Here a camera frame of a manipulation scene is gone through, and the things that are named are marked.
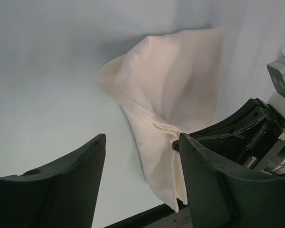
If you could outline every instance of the table surface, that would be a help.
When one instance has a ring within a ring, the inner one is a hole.
[[[95,77],[148,34],[211,27],[227,31],[219,119],[249,98],[267,101],[274,88],[266,64],[285,54],[285,0],[0,0],[0,176],[105,133],[93,227],[162,204],[122,109]]]

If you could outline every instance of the beige cloth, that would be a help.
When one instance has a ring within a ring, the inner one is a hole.
[[[215,28],[148,36],[97,77],[129,119],[151,189],[176,212],[176,199],[187,204],[187,195],[171,145],[181,132],[215,122],[224,34]]]

